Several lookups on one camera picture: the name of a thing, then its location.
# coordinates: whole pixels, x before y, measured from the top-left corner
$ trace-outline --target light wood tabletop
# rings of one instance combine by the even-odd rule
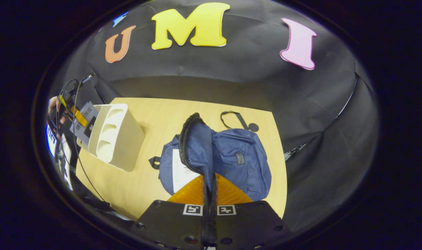
[[[154,200],[166,201],[171,197],[158,178],[159,171],[151,167],[148,159],[161,155],[163,146],[181,132],[190,115],[198,112],[206,125],[219,132],[227,130],[220,120],[221,112],[235,111],[242,115],[246,124],[256,123],[259,126],[257,135],[265,148],[272,176],[270,192],[264,201],[282,217],[287,199],[287,173],[281,139],[271,112],[199,101],[158,98],[115,98],[111,102],[118,103],[128,105],[129,111],[145,133],[133,171],[125,172],[109,165],[84,149],[81,149],[79,155],[90,181],[117,212],[136,220]],[[224,120],[232,128],[243,128],[234,114],[225,115]],[[97,195],[79,161],[76,176]]]

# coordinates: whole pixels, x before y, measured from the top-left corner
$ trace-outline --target person's hand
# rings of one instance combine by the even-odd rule
[[[58,99],[58,97],[52,97],[49,99],[49,106],[47,109],[47,114],[50,115],[50,113],[52,112],[52,109],[54,107],[58,108],[60,105],[60,100]],[[64,124],[66,122],[66,117],[62,116],[60,119],[60,123]]]

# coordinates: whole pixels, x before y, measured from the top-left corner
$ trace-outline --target white paper tag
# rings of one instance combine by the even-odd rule
[[[200,174],[189,170],[188,167],[182,163],[178,149],[172,150],[172,183],[174,193],[179,191],[182,187],[199,175]]]

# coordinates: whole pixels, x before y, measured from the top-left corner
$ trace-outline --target letter m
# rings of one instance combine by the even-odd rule
[[[166,49],[171,47],[172,41],[168,39],[168,31],[176,43],[184,45],[189,34],[195,28],[195,35],[191,38],[195,46],[222,47],[227,40],[222,37],[222,17],[230,5],[225,3],[204,3],[185,19],[175,9],[168,9],[155,14],[155,42],[152,49]]]

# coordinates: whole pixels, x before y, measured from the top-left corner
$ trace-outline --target blue backpack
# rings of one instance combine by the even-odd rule
[[[171,195],[199,174],[209,190],[213,174],[218,173],[253,201],[264,199],[271,186],[267,155],[257,134],[239,128],[216,133],[198,113],[191,115],[181,134],[163,147],[161,157],[149,162],[160,170],[159,179]]]

